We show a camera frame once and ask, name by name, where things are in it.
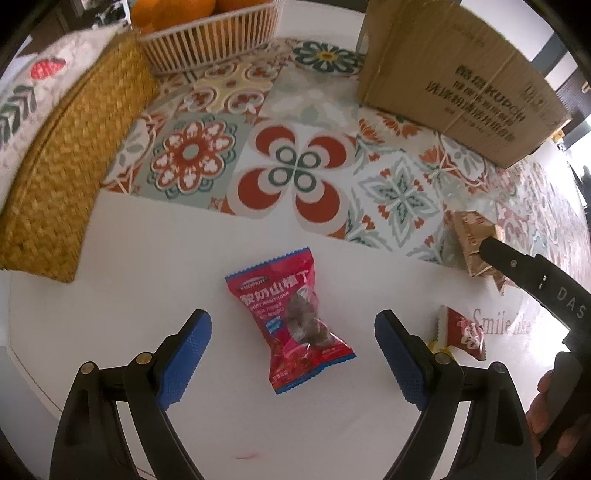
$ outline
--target woven straw basket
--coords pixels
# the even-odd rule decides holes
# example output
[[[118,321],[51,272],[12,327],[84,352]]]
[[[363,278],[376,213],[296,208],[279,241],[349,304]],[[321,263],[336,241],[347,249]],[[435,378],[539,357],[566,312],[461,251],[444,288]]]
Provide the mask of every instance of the woven straw basket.
[[[0,215],[0,268],[74,280],[100,181],[156,93],[135,36],[116,37],[27,152]]]

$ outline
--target white plastic basket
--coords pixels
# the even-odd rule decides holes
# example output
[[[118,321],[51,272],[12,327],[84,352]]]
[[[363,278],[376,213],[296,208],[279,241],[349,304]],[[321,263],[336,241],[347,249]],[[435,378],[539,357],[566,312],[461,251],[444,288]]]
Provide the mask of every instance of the white plastic basket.
[[[275,36],[284,0],[171,27],[139,38],[155,74],[184,72],[257,48]]]

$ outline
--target blue gripper pad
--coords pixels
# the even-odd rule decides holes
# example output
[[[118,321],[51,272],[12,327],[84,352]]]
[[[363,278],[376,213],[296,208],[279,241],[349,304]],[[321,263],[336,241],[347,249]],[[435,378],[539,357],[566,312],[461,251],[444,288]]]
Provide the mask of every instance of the blue gripper pad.
[[[212,337],[212,318],[203,312],[168,362],[160,381],[157,401],[162,411],[179,402]]]
[[[405,400],[423,411],[429,402],[428,384],[434,374],[429,361],[431,352],[421,339],[411,336],[389,310],[375,318],[375,338]]]

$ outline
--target hawthorn snack package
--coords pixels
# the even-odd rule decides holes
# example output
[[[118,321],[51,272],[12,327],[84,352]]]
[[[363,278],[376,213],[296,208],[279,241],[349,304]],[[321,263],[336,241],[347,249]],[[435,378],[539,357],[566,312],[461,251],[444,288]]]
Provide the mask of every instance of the hawthorn snack package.
[[[250,310],[271,347],[269,381],[277,394],[355,358],[318,318],[314,281],[309,248],[226,277],[228,288]]]
[[[486,360],[484,329],[474,320],[443,305],[439,308],[437,346],[440,349],[454,346],[478,361]]]

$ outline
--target white table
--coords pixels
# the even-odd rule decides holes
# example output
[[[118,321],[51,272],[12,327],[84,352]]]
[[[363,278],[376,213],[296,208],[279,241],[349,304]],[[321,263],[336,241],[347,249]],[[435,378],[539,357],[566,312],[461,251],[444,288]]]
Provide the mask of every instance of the white table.
[[[303,17],[315,23],[304,27]],[[361,21],[355,12],[288,0],[279,35],[352,48]],[[319,26],[322,35],[311,33]],[[564,158],[555,149],[544,155],[558,155],[551,163],[567,179]],[[574,184],[566,180],[564,188]],[[463,352],[457,359],[506,363],[524,407],[563,349],[565,328],[517,288],[501,297],[490,279],[290,225],[273,214],[252,221],[102,191],[74,283],[12,275],[9,351],[17,368],[59,416],[82,363],[126,365],[176,333],[194,309],[205,309],[212,340],[183,400],[168,412],[204,477],[358,480],[383,477],[418,418],[374,339],[382,309],[424,339],[434,338],[441,304],[483,322],[488,360]],[[304,246],[316,260],[320,313],[358,357],[276,396],[268,346],[224,276]],[[435,478],[447,473],[467,407],[460,406]],[[131,452],[149,476],[129,411],[121,410]]]

